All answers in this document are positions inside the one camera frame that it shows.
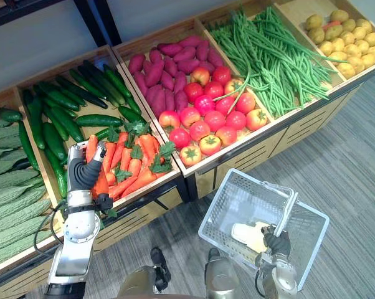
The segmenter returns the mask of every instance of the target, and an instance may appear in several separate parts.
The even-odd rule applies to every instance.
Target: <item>red tomato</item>
[[[183,91],[186,93],[190,104],[193,104],[194,100],[203,94],[201,85],[196,82],[186,84]]]
[[[228,93],[231,93],[231,92],[234,92],[235,90],[237,90],[240,85],[243,84],[243,81],[239,80],[239,79],[232,79],[232,80],[229,80],[226,84],[225,84],[225,89],[224,89],[224,94],[227,95]],[[237,96],[239,95],[239,92],[240,90],[236,91],[235,93],[233,93],[232,95],[230,95],[232,98],[237,98]]]
[[[210,111],[204,117],[204,121],[210,126],[212,132],[216,132],[225,125],[225,116],[219,111]]]
[[[216,81],[211,81],[204,86],[204,94],[210,95],[212,98],[221,97],[224,95],[224,88],[222,84]]]
[[[223,146],[231,145],[237,140],[236,130],[229,126],[223,126],[222,128],[218,129],[215,135],[221,139]]]
[[[232,78],[232,73],[228,67],[217,67],[212,73],[211,80],[216,81],[224,86]]]
[[[215,105],[215,110],[221,112],[223,115],[227,115],[227,112],[229,111],[230,106],[233,105],[233,102],[235,100],[232,97],[225,97],[219,101],[217,101]]]
[[[183,149],[181,149],[179,157],[181,157],[183,164],[186,166],[195,165],[201,161],[200,148],[196,145],[185,146]]]
[[[171,131],[171,134],[169,134],[169,140],[175,143],[175,147],[180,150],[181,148],[190,145],[191,138],[185,129],[178,128]]]
[[[215,109],[215,102],[209,95],[201,95],[194,101],[194,107],[200,112],[201,116],[205,116]]]
[[[210,127],[204,120],[199,120],[190,127],[189,133],[190,137],[198,142],[201,138],[209,135]]]
[[[245,127],[245,115],[239,111],[232,111],[226,117],[226,126],[235,130],[243,130]]]
[[[236,111],[248,114],[251,110],[255,109],[255,98],[252,93],[242,93],[236,103]]]
[[[179,120],[179,116],[175,111],[166,110],[160,114],[158,118],[158,122],[162,128],[166,130],[173,130],[175,128],[179,128],[181,125],[181,121]]]
[[[267,115],[261,109],[255,109],[248,112],[246,116],[246,127],[251,131],[258,130],[267,124]]]
[[[221,149],[221,140],[215,135],[208,135],[200,140],[199,146],[203,154],[210,156]]]

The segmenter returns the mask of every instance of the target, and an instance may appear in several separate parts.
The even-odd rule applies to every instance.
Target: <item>carrot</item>
[[[113,155],[115,152],[116,144],[112,142],[106,142],[106,154],[103,158],[103,168],[105,170],[105,173],[110,172],[110,166],[112,164]]]
[[[137,176],[130,176],[128,179],[120,182],[119,184],[117,184],[116,188],[111,189],[111,192],[109,193],[109,196],[112,199],[117,198],[118,196],[123,194],[123,192],[125,192],[125,190],[127,188],[129,188],[137,179],[138,179]]]
[[[138,179],[136,179],[135,182],[131,186],[129,186],[124,192],[122,197],[127,196],[128,194],[132,193],[133,191],[136,191],[151,182],[155,181],[157,179],[156,175],[153,174],[150,170],[145,170],[141,172],[138,176]]]
[[[93,156],[95,155],[96,152],[96,147],[98,146],[98,138],[95,134],[92,134],[89,136],[88,140],[88,145],[86,149],[86,157],[87,157],[87,162],[89,163],[90,160],[92,160]]]
[[[114,155],[113,155],[112,164],[110,166],[110,169],[113,169],[117,165],[117,163],[120,162],[121,156],[122,156],[122,153],[123,153],[123,148],[125,147],[124,142],[127,139],[128,139],[128,133],[127,132],[121,132],[118,135],[117,146],[115,148],[115,152],[114,152]]]
[[[131,161],[131,148],[123,148],[123,154],[121,156],[121,165],[120,169],[121,170],[128,170],[128,165],[130,164]]]
[[[128,171],[132,173],[132,176],[139,175],[140,169],[142,167],[142,161],[139,159],[131,159],[130,165],[128,166]]]

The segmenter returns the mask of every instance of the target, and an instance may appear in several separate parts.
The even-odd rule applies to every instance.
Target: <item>cucumber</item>
[[[67,157],[64,150],[63,140],[59,133],[56,131],[55,126],[51,123],[44,123],[42,125],[44,138],[49,149],[55,154],[56,158],[63,160]]]
[[[122,126],[123,122],[117,117],[102,114],[89,114],[78,117],[78,126]]]
[[[70,92],[75,93],[76,95],[79,95],[80,97],[86,99],[86,101],[102,107],[104,109],[107,109],[107,104],[103,102],[102,100],[98,99],[96,96],[92,95],[90,92],[86,91],[85,89],[82,89],[79,86],[76,86],[74,83],[68,81],[66,78],[62,76],[56,77],[57,83],[59,83],[61,86],[69,90]]]
[[[57,104],[60,106],[73,110],[80,111],[80,107],[71,99],[59,92],[55,85],[48,82],[39,82],[39,87]]]
[[[76,142],[84,141],[83,134],[80,131],[78,125],[73,121],[73,119],[66,114],[59,107],[53,107],[52,112],[55,118],[62,124],[67,133],[73,138]]]
[[[36,156],[34,155],[34,151],[32,150],[30,139],[28,139],[28,134],[23,122],[19,123],[19,137],[23,150],[24,152],[26,152],[28,161],[30,161],[32,168],[34,168],[36,171],[39,171],[38,162]]]
[[[13,123],[15,121],[21,121],[23,119],[23,116],[18,111],[1,107],[0,108],[0,119]]]

